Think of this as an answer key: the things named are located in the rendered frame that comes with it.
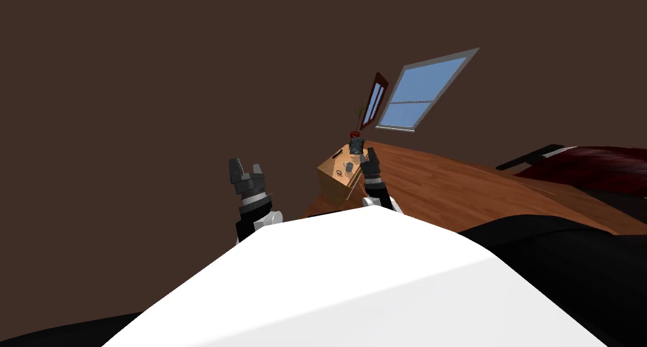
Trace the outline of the grey framed window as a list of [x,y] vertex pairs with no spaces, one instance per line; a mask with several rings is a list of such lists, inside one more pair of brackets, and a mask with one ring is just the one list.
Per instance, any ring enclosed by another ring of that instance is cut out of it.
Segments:
[[442,94],[479,51],[441,56],[403,67],[377,129],[413,133]]

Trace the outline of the dark red bed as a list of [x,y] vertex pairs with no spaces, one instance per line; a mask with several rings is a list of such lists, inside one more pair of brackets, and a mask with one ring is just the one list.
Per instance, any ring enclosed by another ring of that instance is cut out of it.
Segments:
[[496,169],[521,164],[520,178],[572,186],[647,225],[647,149],[549,144]]

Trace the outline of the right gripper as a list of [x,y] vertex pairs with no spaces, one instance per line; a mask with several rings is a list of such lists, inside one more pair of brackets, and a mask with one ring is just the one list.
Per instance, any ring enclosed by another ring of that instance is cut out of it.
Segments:
[[373,147],[367,148],[367,155],[360,154],[360,168],[365,181],[380,181],[380,163]]

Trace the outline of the dark red framed window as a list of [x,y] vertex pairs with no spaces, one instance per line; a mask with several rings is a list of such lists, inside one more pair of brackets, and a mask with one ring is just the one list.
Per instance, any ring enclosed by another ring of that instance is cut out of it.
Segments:
[[388,86],[388,82],[381,75],[381,73],[376,73],[368,104],[363,111],[363,117],[359,126],[359,130],[366,128],[368,125],[374,122]]

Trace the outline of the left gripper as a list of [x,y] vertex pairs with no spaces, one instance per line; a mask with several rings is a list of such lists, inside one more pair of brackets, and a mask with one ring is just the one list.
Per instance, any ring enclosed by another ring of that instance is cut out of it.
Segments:
[[241,198],[252,197],[264,192],[265,189],[265,175],[260,165],[254,164],[251,173],[244,173],[238,158],[229,160],[229,180],[234,185],[236,194],[241,195]]

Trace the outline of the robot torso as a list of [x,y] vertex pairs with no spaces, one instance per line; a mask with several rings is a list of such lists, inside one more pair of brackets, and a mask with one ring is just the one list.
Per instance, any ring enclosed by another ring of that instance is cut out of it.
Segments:
[[606,347],[481,245],[371,206],[260,228],[104,347]]

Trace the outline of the small wooden table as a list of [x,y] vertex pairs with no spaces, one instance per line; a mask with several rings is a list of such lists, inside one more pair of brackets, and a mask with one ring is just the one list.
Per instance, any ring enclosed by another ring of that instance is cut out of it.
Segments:
[[365,141],[359,131],[365,120],[366,107],[361,106],[355,113],[358,124],[350,133],[349,142],[317,167],[321,195],[336,207],[343,206],[352,193],[360,176],[360,158],[366,156]]

